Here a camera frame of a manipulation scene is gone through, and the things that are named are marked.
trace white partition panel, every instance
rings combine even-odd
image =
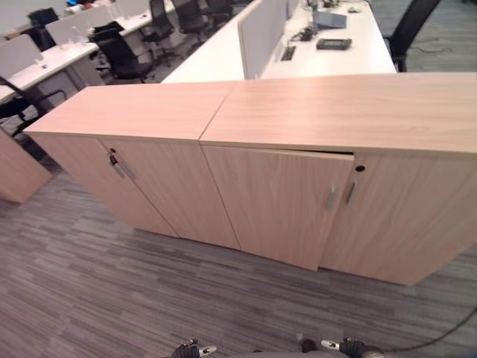
[[[282,36],[288,0],[256,0],[238,23],[245,79],[260,78]]]
[[[41,59],[42,53],[30,36],[20,35],[0,44],[0,75],[10,78]]]
[[[77,28],[81,36],[87,37],[90,28],[106,25],[111,21],[111,11],[104,5],[47,24],[46,29],[57,45],[63,45],[69,41],[73,43],[78,41],[78,33],[73,28]]]
[[[149,0],[116,0],[124,17],[136,16],[149,9]]]

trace device on desk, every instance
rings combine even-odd
[[[317,50],[347,50],[351,46],[351,39],[319,39]]]
[[[313,23],[318,28],[346,28],[347,17],[338,13],[313,12]]]
[[[280,61],[290,61],[295,53],[296,46],[287,46],[283,52],[282,59]]]

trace black office chair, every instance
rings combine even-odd
[[[151,50],[147,50],[151,56],[151,61],[140,63],[139,57],[143,54],[135,55],[126,40],[117,29],[107,29],[90,36],[111,65],[110,71],[114,78],[120,80],[131,80],[138,78],[142,83],[148,73],[154,68],[154,55]]]
[[[48,9],[39,9],[33,13],[28,14],[32,29],[28,29],[27,32],[22,34],[29,34],[40,51],[45,51],[51,47],[56,46],[56,42],[51,37],[50,33],[46,30],[45,26],[58,20],[58,15],[54,12],[52,7]]]
[[[437,7],[440,0],[412,0],[391,36],[383,36],[389,42],[391,58],[399,72],[407,72],[407,52],[419,30]]]
[[[207,9],[203,14],[212,19],[213,32],[225,25],[233,16],[233,7],[226,0],[206,0]]]
[[[11,134],[11,136],[20,134],[26,127],[35,123],[48,112],[48,110],[42,105],[42,102],[47,98],[61,93],[66,100],[66,93],[61,89],[57,89],[56,91],[53,91],[48,95],[43,95],[40,98],[34,98],[32,95],[29,95],[3,77],[0,77],[0,85],[10,87],[19,95],[19,97],[16,97],[7,103],[0,104],[0,121],[12,116],[18,116],[22,120],[22,123],[16,127],[16,130]],[[35,110],[37,110],[37,115],[29,120],[26,120],[23,111],[30,106],[33,106]]]
[[[169,38],[174,33],[174,26],[169,21],[167,13],[165,11],[164,0],[150,0],[149,7],[151,8],[152,15],[152,31],[146,34],[144,31],[141,31],[144,41],[147,43],[155,43],[162,50],[162,56],[156,57],[156,60],[162,58],[165,59],[167,66],[171,66],[169,62],[170,57],[180,57],[182,56],[176,54],[174,51],[166,50],[162,45],[162,41]]]
[[[191,54],[203,44],[201,34],[209,24],[203,19],[198,0],[172,0],[172,3],[179,19],[180,32],[197,35],[198,41],[187,51]]]

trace gray carpet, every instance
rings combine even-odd
[[[392,34],[410,2],[371,1],[383,34]],[[477,71],[476,3],[470,0],[442,0],[417,35],[412,47],[408,52],[409,72]]]
[[[407,3],[373,2],[383,31]],[[417,42],[452,52],[413,50],[409,69],[475,70],[476,27],[471,1],[443,0]],[[172,69],[160,66],[154,81]],[[298,333],[406,347],[451,329],[477,304],[477,247],[413,287],[310,272],[134,230],[43,164],[54,177],[29,201],[0,201],[1,358],[160,358],[190,338],[226,357],[296,351]],[[394,357],[475,357],[476,342],[474,316],[442,342]]]

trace black cable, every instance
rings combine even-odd
[[[426,343],[422,343],[420,345],[414,345],[412,347],[407,347],[407,348],[396,348],[396,349],[390,349],[389,351],[386,351],[385,353],[396,353],[396,352],[409,352],[409,351],[414,351],[416,349],[420,349],[420,348],[424,348],[424,347],[428,347],[430,345],[433,345],[434,343],[437,343],[439,342],[441,339],[444,339],[446,338],[449,334],[452,334],[454,333],[456,330],[458,330],[460,327],[462,327],[464,324],[466,324],[474,314],[477,313],[477,306],[474,307],[474,309],[472,310],[472,312],[466,316],[466,318],[464,318],[462,321],[460,321],[459,323],[457,323],[451,330],[448,330],[447,332],[445,332],[444,334],[440,335],[439,337],[437,337],[436,339],[433,339],[431,341],[428,341]]]
[[[420,50],[421,52],[424,52],[425,54],[443,54],[444,52],[452,52],[452,49],[450,47],[439,48],[438,50],[425,50],[424,48],[421,48],[419,46],[411,46],[411,48]]]

